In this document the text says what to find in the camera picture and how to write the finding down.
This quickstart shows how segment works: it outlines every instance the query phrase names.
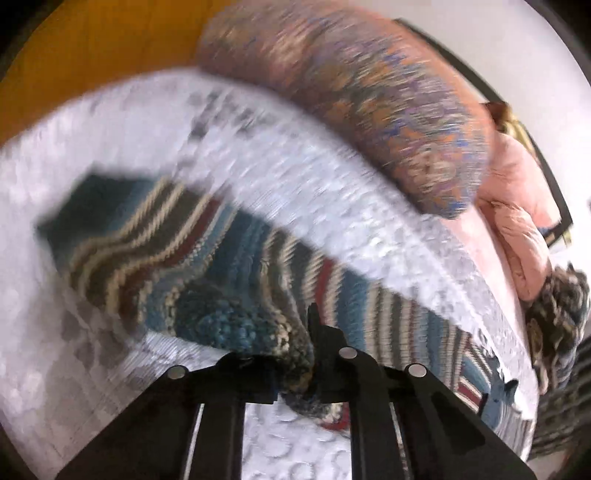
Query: orange patterned pillow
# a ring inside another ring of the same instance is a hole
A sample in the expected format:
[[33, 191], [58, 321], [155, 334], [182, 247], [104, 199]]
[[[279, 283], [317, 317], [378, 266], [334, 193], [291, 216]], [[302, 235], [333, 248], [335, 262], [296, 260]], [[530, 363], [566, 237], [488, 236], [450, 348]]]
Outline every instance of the orange patterned pillow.
[[244, 0], [211, 20], [198, 61], [315, 114], [425, 213], [457, 217], [487, 169], [486, 109], [437, 53], [388, 19], [331, 0]]

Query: black mount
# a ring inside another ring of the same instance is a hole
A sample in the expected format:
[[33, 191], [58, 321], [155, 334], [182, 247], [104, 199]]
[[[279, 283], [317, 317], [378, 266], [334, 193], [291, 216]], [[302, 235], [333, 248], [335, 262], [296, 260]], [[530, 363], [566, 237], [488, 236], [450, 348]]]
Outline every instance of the black mount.
[[[353, 480], [535, 480], [480, 418], [420, 364], [381, 367], [308, 310], [313, 384], [323, 403], [348, 402]], [[57, 480], [239, 480], [246, 403], [272, 404], [271, 358], [225, 355], [213, 367], [171, 367], [66, 467]]]

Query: metal screw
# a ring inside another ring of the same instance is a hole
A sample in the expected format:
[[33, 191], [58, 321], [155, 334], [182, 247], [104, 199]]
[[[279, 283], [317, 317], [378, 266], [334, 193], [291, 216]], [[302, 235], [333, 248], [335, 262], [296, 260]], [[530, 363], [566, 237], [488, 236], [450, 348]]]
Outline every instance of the metal screw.
[[408, 373], [414, 377], [421, 378], [427, 375], [427, 369], [421, 364], [412, 364], [408, 367]]
[[168, 370], [166, 370], [166, 374], [170, 380], [178, 380], [179, 378], [183, 378], [185, 376], [185, 369], [180, 365], [175, 365], [174, 367], [170, 367]]
[[352, 346], [344, 346], [341, 350], [339, 350], [339, 355], [342, 358], [351, 360], [357, 356], [357, 350], [355, 350]]

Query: knitted blanket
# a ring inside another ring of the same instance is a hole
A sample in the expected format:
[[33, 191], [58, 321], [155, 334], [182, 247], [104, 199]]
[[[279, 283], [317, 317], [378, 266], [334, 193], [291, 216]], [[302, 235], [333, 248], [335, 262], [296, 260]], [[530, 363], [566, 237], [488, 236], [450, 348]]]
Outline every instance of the knitted blanket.
[[421, 362], [504, 441], [521, 450], [531, 422], [511, 408], [498, 360], [416, 301], [369, 281], [289, 233], [164, 180], [91, 176], [39, 230], [79, 295], [129, 327], [243, 355], [270, 355], [289, 404], [342, 425], [337, 407], [302, 405], [315, 301], [325, 323], [380, 363]]
[[584, 272], [556, 267], [525, 313], [531, 363], [540, 395], [563, 389], [573, 370], [577, 347], [583, 340], [590, 307]]

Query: white bedspread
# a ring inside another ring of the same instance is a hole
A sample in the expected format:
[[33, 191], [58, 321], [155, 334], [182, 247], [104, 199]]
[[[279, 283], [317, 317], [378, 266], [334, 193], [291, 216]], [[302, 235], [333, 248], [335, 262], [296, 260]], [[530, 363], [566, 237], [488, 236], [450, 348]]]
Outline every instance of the white bedspread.
[[[207, 131], [193, 128], [209, 119]], [[120, 331], [64, 293], [34, 225], [91, 170], [160, 174], [219, 192], [470, 332], [537, 408], [523, 344], [471, 260], [343, 141], [252, 87], [178, 70], [70, 102], [0, 150], [0, 412], [41, 480], [52, 478], [169, 366], [221, 352]], [[347, 438], [285, 405], [249, 406], [243, 478], [350, 478]]]

